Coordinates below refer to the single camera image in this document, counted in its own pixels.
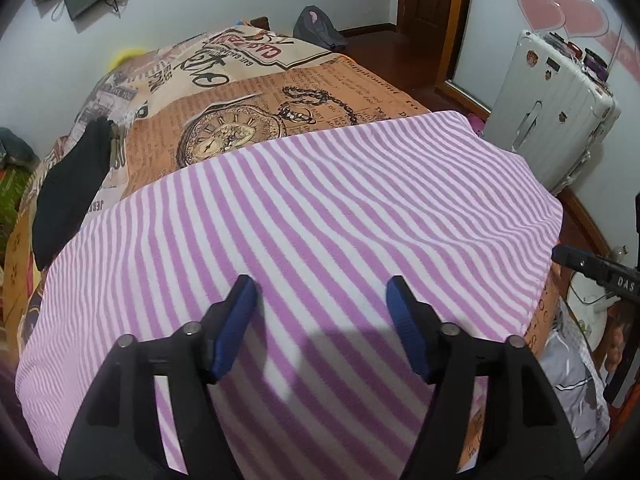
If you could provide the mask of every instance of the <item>screw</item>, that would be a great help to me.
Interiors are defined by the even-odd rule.
[[[182,327],[182,331],[186,335],[193,335],[193,334],[198,333],[201,328],[202,328],[202,325],[200,323],[198,323],[197,321],[190,321],[190,322],[184,324],[184,326]]]
[[[120,348],[126,348],[126,347],[127,347],[127,346],[129,346],[131,343],[133,343],[135,340],[136,340],[136,338],[135,338],[135,337],[133,337],[131,334],[124,334],[124,335],[121,335],[121,336],[118,338],[117,343],[118,343],[118,346],[119,346]]]
[[[443,323],[440,331],[444,335],[458,335],[460,333],[460,327],[455,323]]]
[[[507,341],[514,348],[524,348],[527,345],[526,341],[524,341],[524,339],[519,335],[510,335],[507,338]]]

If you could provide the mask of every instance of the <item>door frame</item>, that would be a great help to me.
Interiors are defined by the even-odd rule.
[[[444,44],[440,54],[438,72],[434,86],[447,97],[459,102],[466,109],[472,111],[483,121],[487,119],[490,111],[478,101],[458,88],[451,78],[456,69],[462,38],[466,27],[466,17],[468,15],[470,0],[451,0],[449,7],[449,19],[445,33]],[[406,23],[404,20],[405,0],[398,0],[398,16],[396,23],[398,31],[404,33]]]

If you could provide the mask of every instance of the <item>baseboard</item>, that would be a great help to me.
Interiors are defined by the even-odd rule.
[[[564,210],[572,216],[591,247],[595,248],[595,251],[601,256],[607,256],[611,251],[609,244],[604,239],[604,236],[602,236],[596,222],[593,221],[593,218],[591,218],[591,215],[584,208],[582,202],[578,200],[574,192],[570,188],[565,187],[558,193],[558,200],[564,207]]]
[[[372,32],[381,32],[382,30],[392,30],[395,32],[396,26],[393,23],[379,23],[377,25],[365,25],[364,27],[345,28],[340,31],[340,34],[345,38],[352,38],[353,36],[361,36]]]
[[[436,90],[442,92],[444,95],[446,95],[450,99],[453,99],[455,102],[460,103],[467,110],[475,113],[483,121],[486,121],[489,117],[489,113],[491,113],[490,110],[473,99],[470,95],[463,92],[450,80],[445,81],[444,83],[437,84]]]

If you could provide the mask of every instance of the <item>wooden floor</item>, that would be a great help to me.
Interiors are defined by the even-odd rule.
[[[429,110],[457,110],[465,115],[468,113],[460,104],[439,94],[433,87],[439,60],[426,56],[402,34],[385,30],[353,36],[348,41],[345,51],[347,56],[396,88],[407,92]],[[575,219],[568,214],[564,215],[562,221],[560,241],[579,249],[596,251]],[[568,269],[562,270],[561,294],[564,298],[570,276]]]

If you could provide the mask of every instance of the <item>blue gripper pad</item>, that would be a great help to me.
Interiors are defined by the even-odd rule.
[[[427,345],[393,278],[386,284],[386,307],[404,347],[404,353],[409,359],[411,370],[426,381],[430,373],[426,357]]]
[[[257,300],[258,291],[255,282],[248,277],[216,339],[216,354],[211,365],[211,373],[218,380],[231,370],[236,357],[238,357],[242,338],[258,303]]]

